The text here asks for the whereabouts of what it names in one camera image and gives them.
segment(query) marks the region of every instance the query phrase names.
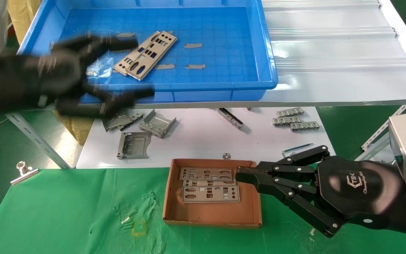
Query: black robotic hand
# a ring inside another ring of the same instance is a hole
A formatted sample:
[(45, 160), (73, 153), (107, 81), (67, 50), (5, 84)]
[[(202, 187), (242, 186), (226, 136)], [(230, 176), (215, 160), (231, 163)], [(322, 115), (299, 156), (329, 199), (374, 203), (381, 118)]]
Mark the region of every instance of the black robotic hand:
[[(317, 170), (308, 166), (322, 161)], [(397, 167), (347, 161), (319, 146), (278, 162), (239, 168), (236, 180), (275, 196), (327, 237), (345, 223), (406, 233), (406, 185)]]
[[(86, 35), (57, 43), (47, 56), (0, 54), (0, 112), (43, 108), (52, 103), (60, 114), (108, 118), (139, 98), (154, 95), (151, 87), (115, 95), (88, 84), (86, 70), (108, 50), (137, 47), (137, 39)], [(98, 105), (79, 105), (89, 93)]]

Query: small metal washer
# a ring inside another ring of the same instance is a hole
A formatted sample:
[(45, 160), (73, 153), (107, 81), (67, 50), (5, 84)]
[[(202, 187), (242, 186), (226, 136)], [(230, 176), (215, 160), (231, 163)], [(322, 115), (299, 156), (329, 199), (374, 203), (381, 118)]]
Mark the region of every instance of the small metal washer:
[(231, 159), (231, 155), (229, 153), (224, 153), (222, 158), (226, 161), (229, 161)]

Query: blue crate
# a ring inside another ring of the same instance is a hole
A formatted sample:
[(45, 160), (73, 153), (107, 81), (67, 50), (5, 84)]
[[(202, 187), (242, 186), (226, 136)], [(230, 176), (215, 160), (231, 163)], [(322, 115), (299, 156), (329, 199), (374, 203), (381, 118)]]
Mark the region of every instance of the blue crate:
[[(177, 42), (142, 81), (112, 71), (127, 53), (106, 53), (89, 66), (93, 85), (114, 92), (154, 84), (142, 103), (259, 100), (278, 83), (261, 0), (43, 0), (19, 53), (46, 54), (53, 41), (91, 31), (134, 32), (140, 42), (173, 31)], [(202, 43), (202, 48), (184, 48)], [(205, 69), (186, 69), (205, 64)], [(95, 103), (85, 96), (82, 103)]]

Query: cardboard box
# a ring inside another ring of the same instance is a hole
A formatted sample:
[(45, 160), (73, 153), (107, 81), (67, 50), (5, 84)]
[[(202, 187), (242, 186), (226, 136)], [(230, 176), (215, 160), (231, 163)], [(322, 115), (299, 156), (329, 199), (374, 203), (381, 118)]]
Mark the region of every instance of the cardboard box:
[(184, 204), (181, 167), (227, 168), (235, 177), (238, 167), (255, 166), (253, 161), (225, 161), (222, 159), (174, 159), (167, 181), (162, 217), (169, 225), (198, 225), (227, 228), (258, 228), (263, 224), (261, 199), (253, 185), (238, 183), (240, 202)]

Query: green cloth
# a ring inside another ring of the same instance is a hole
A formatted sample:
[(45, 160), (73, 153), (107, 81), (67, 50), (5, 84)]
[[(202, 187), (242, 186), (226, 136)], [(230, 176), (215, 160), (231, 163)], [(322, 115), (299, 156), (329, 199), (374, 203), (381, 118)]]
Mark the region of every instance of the green cloth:
[(345, 225), (334, 238), (311, 235), (266, 195), (257, 230), (168, 226), (167, 176), (164, 168), (44, 169), (2, 201), (0, 254), (406, 253), (406, 235), (388, 230)]

